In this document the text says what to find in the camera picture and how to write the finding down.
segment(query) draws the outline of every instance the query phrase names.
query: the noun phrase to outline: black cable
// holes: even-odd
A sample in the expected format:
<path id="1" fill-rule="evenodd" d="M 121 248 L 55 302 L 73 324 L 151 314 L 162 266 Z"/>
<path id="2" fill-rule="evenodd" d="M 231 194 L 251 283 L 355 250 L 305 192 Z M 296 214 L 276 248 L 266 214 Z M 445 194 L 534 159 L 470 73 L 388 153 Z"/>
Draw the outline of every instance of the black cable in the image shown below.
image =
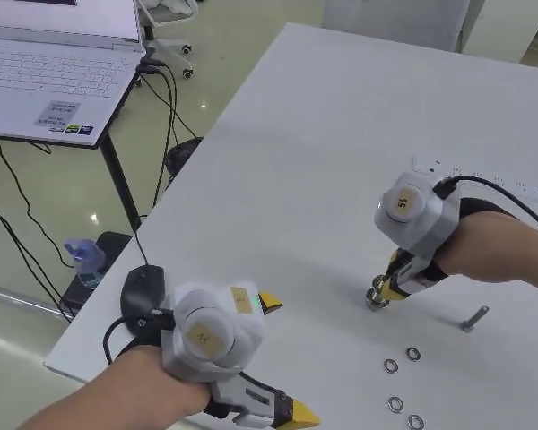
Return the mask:
<path id="1" fill-rule="evenodd" d="M 18 193 L 20 194 L 22 199 L 26 202 L 26 216 L 28 216 L 28 218 L 30 218 L 32 220 L 32 222 L 38 226 L 39 230 L 42 232 L 42 235 L 44 235 L 44 237 L 48 240 L 48 242 L 50 244 L 52 244 L 52 246 L 54 246 L 54 249 L 56 249 L 56 253 L 57 253 L 57 256 L 58 256 L 60 262 L 65 267 L 73 269 L 74 267 L 72 265 L 70 265 L 70 264 L 68 264 L 68 263 L 66 263 L 64 261 L 64 258 L 62 257 L 62 253 L 60 252 L 60 248 L 58 247 L 56 242 L 54 242 L 54 239 L 52 239 L 52 237 L 50 237 L 48 235 L 48 233 L 46 233 L 46 230 L 44 229 L 44 227 L 42 227 L 42 225 L 39 223 L 39 221 L 37 219 L 35 219 L 31 215 L 31 213 L 30 213 L 30 210 L 31 210 L 30 201 L 28 200 L 28 197 L 26 197 L 26 194 L 24 194 L 24 191 L 22 190 L 22 186 L 20 185 L 20 181 L 18 180 L 18 176 L 16 176 L 16 174 L 14 173 L 14 170 L 13 170 L 12 166 L 10 165 L 8 160 L 6 159 L 6 156 L 4 155 L 4 152 L 2 151 L 2 144 L 1 143 L 0 143 L 0 158 L 2 159 L 2 161 L 4 162 L 4 164 L 6 165 L 8 170 L 10 171 L 10 174 L 12 175 L 12 178 L 13 178 L 14 182 L 16 183 L 16 188 L 18 188 Z"/>
<path id="2" fill-rule="evenodd" d="M 173 71 L 171 70 L 171 67 L 169 67 L 167 64 L 163 63 L 163 66 L 162 67 L 165 67 L 166 69 L 168 69 L 168 72 L 169 72 L 169 76 L 171 76 L 171 80 L 173 81 L 173 85 L 177 88 L 178 86 L 178 83 L 176 82 L 176 77 L 175 75 L 173 74 Z M 194 139 L 197 139 L 197 135 L 194 133 L 194 131 L 189 128 L 187 126 L 187 124 L 184 122 L 183 119 L 181 119 L 181 116 L 179 115 L 178 113 L 178 110 L 176 109 L 176 117 L 178 118 L 179 122 L 186 128 L 186 130 L 188 130 L 192 136 L 194 136 Z"/>
<path id="3" fill-rule="evenodd" d="M 114 330 L 121 324 L 127 323 L 128 321 L 144 320 L 148 322 L 150 321 L 150 319 L 151 317 L 149 316 L 120 316 L 112 324 L 109 325 L 108 329 L 106 330 L 106 333 L 104 334 L 104 339 L 101 342 L 101 345 L 104 348 L 104 355 L 106 356 L 106 360 L 108 360 L 109 365 L 114 362 L 113 358 L 111 357 L 111 353 L 109 352 L 109 338 L 111 337 L 111 334 L 114 332 Z"/>
<path id="4" fill-rule="evenodd" d="M 142 223 L 142 217 L 140 217 L 137 223 L 138 223 L 138 226 Z M 137 228 L 134 229 L 135 242 L 137 242 L 137 247 L 140 248 L 140 252 L 142 253 L 143 264 L 145 265 L 145 267 L 147 267 L 150 264 L 147 261 L 147 256 L 145 255 L 145 251 L 143 250 L 142 244 L 140 243 L 140 237 L 137 235 L 137 230 L 138 230 Z"/>
<path id="5" fill-rule="evenodd" d="M 42 289 L 46 292 L 46 294 L 48 295 L 48 297 L 52 300 L 52 302 L 54 303 L 54 305 L 57 307 L 57 309 L 60 311 L 61 315 L 64 316 L 64 318 L 70 323 L 70 319 L 67 317 L 67 315 L 65 314 L 65 311 L 62 309 L 62 307 L 60 306 L 60 304 L 57 302 L 56 298 L 53 296 L 53 294 L 50 292 L 50 290 L 48 289 L 48 287 L 46 287 L 46 285 L 44 285 L 44 283 L 41 281 L 41 279 L 38 277 L 38 275 L 36 274 L 36 272 L 32 269 L 32 267 L 30 266 L 30 262 L 28 261 L 28 259 L 26 258 L 26 255 L 25 253 L 34 261 L 34 263 L 38 266 L 40 272 L 42 273 L 42 275 L 44 276 L 44 278 L 46 278 L 49 286 L 56 292 L 56 294 L 58 295 L 58 297 L 60 298 L 60 300 L 62 302 L 64 302 L 64 299 L 62 298 L 62 296 L 60 295 L 59 291 L 57 291 L 57 289 L 54 287 L 54 285 L 52 284 L 51 280 L 49 279 L 48 275 L 44 272 L 44 269 L 42 268 L 42 266 L 39 264 L 39 262 L 36 260 L 36 258 L 32 255 L 32 253 L 28 250 L 28 248 L 26 248 L 26 246 L 24 246 L 24 244 L 21 242 L 20 238 L 17 237 L 16 233 L 13 231 L 13 228 L 12 226 L 10 225 L 10 223 L 8 222 L 7 219 L 5 219 L 1 214 L 0 214 L 0 222 L 2 223 L 2 225 L 4 226 L 4 229 L 6 230 L 6 232 L 8 233 L 8 235 L 10 236 L 10 238 L 13 240 L 14 244 L 16 245 L 16 247 L 18 248 L 18 252 L 20 253 L 20 256 L 22 257 L 22 259 L 24 260 L 24 262 L 26 263 L 26 267 L 28 268 L 28 271 L 32 274 L 32 276 L 34 277 L 34 279 L 40 284 L 40 286 L 42 287 Z M 70 314 L 72 316 L 75 316 L 75 313 L 74 311 L 72 310 L 72 308 L 68 305 L 67 306 L 67 309 L 68 311 L 70 312 Z"/>
<path id="6" fill-rule="evenodd" d="M 37 150 L 47 153 L 47 155 L 50 155 L 52 153 L 52 149 L 49 147 L 49 145 L 46 145 L 45 143 L 44 143 L 44 147 L 41 147 L 37 143 L 30 143 L 30 145 L 32 145 Z"/>
<path id="7" fill-rule="evenodd" d="M 175 75 L 173 74 L 173 72 L 171 71 L 171 68 L 165 64 L 164 62 L 162 62 L 161 60 L 158 60 L 156 58 L 142 58 L 142 65 L 147 65 L 147 66 L 151 66 L 151 67 L 165 67 L 168 69 L 168 72 L 169 72 L 169 75 L 171 76 L 171 80 L 173 81 L 173 84 L 176 86 L 178 86 L 178 82 L 176 81 L 176 77 Z M 150 83 L 148 83 L 146 80 L 144 80 L 145 83 L 147 84 L 147 86 L 150 88 L 150 90 L 152 90 L 153 94 L 155 95 L 155 97 L 157 97 L 159 100 L 161 100 L 162 103 L 164 103 L 167 107 L 169 107 L 169 103 L 167 101 L 165 101 L 163 99 L 162 96 L 160 96 L 154 89 L 153 87 L 150 85 Z M 186 122 L 181 118 L 181 115 L 179 114 L 179 112 L 177 111 L 176 109 L 176 112 L 175 112 L 175 117 L 179 120 L 179 122 L 186 128 L 186 130 L 188 130 L 191 135 L 194 137 L 194 139 L 197 139 L 197 134 L 194 133 L 194 131 L 189 128 L 189 126 L 186 124 Z"/>
<path id="8" fill-rule="evenodd" d="M 526 206 L 524 203 L 522 203 L 516 196 L 514 196 L 512 193 L 508 192 L 504 188 L 502 188 L 499 185 L 494 184 L 493 182 L 483 179 L 481 177 L 477 176 L 470 176 L 470 175 L 461 175 L 461 176 L 454 176 L 447 179 L 444 179 L 441 181 L 441 184 L 444 186 L 447 186 L 449 184 L 456 185 L 460 181 L 468 181 L 468 182 L 476 182 L 478 184 L 486 185 L 493 190 L 498 191 L 505 197 L 507 197 L 512 203 L 514 203 L 516 206 L 518 206 L 520 209 L 522 209 L 524 212 L 526 212 L 528 215 L 530 215 L 537 223 L 538 223 L 538 215 L 536 212 L 534 212 L 532 209 L 530 209 L 528 206 Z"/>
<path id="9" fill-rule="evenodd" d="M 143 76 L 142 76 L 142 81 L 145 82 L 145 84 L 152 91 L 152 93 L 153 93 L 153 95 L 155 97 L 157 97 L 159 100 L 161 100 L 165 104 L 165 106 L 167 106 L 168 108 L 171 108 L 170 103 L 168 103 L 162 96 L 160 96 L 160 94 L 158 94 L 158 92 L 152 87 L 152 85 Z M 179 145 L 178 134 L 176 133 L 176 129 L 174 128 L 173 123 L 171 123 L 171 132 L 173 132 L 173 138 L 176 141 L 176 146 L 178 146 Z"/>
<path id="10" fill-rule="evenodd" d="M 148 68 L 139 68 L 138 69 L 141 73 L 148 73 L 148 74 L 158 74 L 163 78 L 163 81 L 165 81 L 167 87 L 168 87 L 168 95 L 169 95 L 169 121 L 168 121 L 168 135 L 165 140 L 165 145 L 163 148 L 163 157 L 161 158 L 161 167 L 160 167 L 160 176 L 158 177 L 158 182 L 155 186 L 155 194 L 153 195 L 153 202 L 152 207 L 155 207 L 155 205 L 158 202 L 158 195 L 160 194 L 160 188 L 161 188 L 161 180 L 163 178 L 163 172 L 165 170 L 165 161 L 168 156 L 168 150 L 169 150 L 169 139 L 171 138 L 171 130 L 174 126 L 174 120 L 175 120 L 175 114 L 176 109 L 178 108 L 178 87 L 174 82 L 174 91 L 172 93 L 171 91 L 171 84 L 169 83 L 168 77 L 165 75 L 164 72 L 162 72 L 159 69 L 151 68 L 148 70 Z"/>

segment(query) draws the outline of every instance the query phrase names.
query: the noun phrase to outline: metal washer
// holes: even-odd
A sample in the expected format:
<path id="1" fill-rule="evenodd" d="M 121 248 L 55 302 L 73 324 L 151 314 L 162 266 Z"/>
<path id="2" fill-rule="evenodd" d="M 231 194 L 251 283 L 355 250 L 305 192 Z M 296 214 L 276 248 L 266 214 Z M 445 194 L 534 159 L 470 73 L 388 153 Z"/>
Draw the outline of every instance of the metal washer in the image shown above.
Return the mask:
<path id="1" fill-rule="evenodd" d="M 386 401 L 386 406 L 394 414 L 400 414 L 404 410 L 403 401 L 399 397 L 396 397 L 396 396 L 389 397 L 388 400 Z"/>
<path id="2" fill-rule="evenodd" d="M 424 421 L 418 415 L 413 414 L 406 420 L 406 425 L 408 425 L 411 430 L 422 430 L 424 428 Z"/>
<path id="3" fill-rule="evenodd" d="M 398 371 L 398 364 L 392 358 L 387 358 L 383 367 L 388 374 L 395 374 Z"/>
<path id="4" fill-rule="evenodd" d="M 415 347 L 410 347 L 406 350 L 406 356 L 411 361 L 419 361 L 421 359 L 421 352 Z"/>

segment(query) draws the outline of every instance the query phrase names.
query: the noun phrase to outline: tiled floor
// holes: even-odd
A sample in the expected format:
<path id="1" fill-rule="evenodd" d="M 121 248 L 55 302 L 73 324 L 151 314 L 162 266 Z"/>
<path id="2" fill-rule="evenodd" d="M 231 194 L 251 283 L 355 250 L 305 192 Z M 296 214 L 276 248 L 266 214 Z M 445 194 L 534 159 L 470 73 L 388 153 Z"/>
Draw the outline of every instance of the tiled floor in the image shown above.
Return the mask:
<path id="1" fill-rule="evenodd" d="M 178 79 L 178 105 L 197 134 L 207 133 L 283 24 L 318 25 L 322 6 L 323 0 L 207 0 L 197 20 L 159 32 L 162 37 L 189 39 L 194 46 L 195 76 L 190 81 Z M 524 63 L 538 66 L 538 52 L 530 51 Z M 151 82 L 164 91 L 160 79 Z M 167 115 L 147 88 L 135 89 L 112 128 L 141 213 L 150 209 Z M 181 140 L 189 137 L 182 129 L 178 134 Z M 106 230 L 129 232 L 99 152 L 53 148 L 48 156 L 14 142 L 4 142 L 4 152 L 30 198 L 33 214 L 58 243 L 68 237 L 97 237 Z M 73 274 L 25 217 L 23 200 L 1 161 L 0 211 L 54 283 L 64 288 Z M 47 300 L 1 226 L 0 287 Z M 61 321 L 0 305 L 0 430 L 15 428 L 78 386 L 41 365 L 64 327 Z"/>

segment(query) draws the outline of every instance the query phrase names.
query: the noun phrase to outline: human hand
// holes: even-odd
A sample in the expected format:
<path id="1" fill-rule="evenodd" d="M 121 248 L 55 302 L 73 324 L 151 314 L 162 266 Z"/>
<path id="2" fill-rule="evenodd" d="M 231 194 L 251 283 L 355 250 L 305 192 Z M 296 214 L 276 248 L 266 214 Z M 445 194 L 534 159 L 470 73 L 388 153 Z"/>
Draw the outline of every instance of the human hand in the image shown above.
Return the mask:
<path id="1" fill-rule="evenodd" d="M 207 385 L 182 383 L 167 374 L 161 365 L 161 350 L 156 347 L 141 346 L 126 352 L 105 373 L 116 376 L 124 389 L 136 392 L 141 414 L 151 423 L 149 428 L 168 428 L 202 412 L 211 397 Z"/>
<path id="2" fill-rule="evenodd" d="M 435 256 L 447 274 L 473 280 L 506 282 L 522 279 L 529 248 L 538 231 L 508 215 L 485 211 L 461 219 Z"/>

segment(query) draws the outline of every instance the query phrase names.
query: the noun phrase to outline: office chair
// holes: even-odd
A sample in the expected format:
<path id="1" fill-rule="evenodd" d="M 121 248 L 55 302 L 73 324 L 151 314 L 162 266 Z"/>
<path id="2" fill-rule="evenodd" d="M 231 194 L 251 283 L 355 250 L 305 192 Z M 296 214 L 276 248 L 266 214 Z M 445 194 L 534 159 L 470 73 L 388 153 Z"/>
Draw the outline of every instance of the office chair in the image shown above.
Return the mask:
<path id="1" fill-rule="evenodd" d="M 160 53 L 168 55 L 167 60 L 169 61 L 167 62 L 172 63 L 174 68 L 181 70 L 185 79 L 191 78 L 194 74 L 194 66 L 187 59 L 191 54 L 191 44 L 183 39 L 156 39 L 153 35 L 153 30 L 194 19 L 199 13 L 197 2 L 195 0 L 181 0 L 181 4 L 187 6 L 187 10 L 176 12 L 168 8 L 168 0 L 136 1 L 140 11 L 140 25 L 143 28 L 144 44 L 148 47 L 153 47 L 158 55 Z"/>

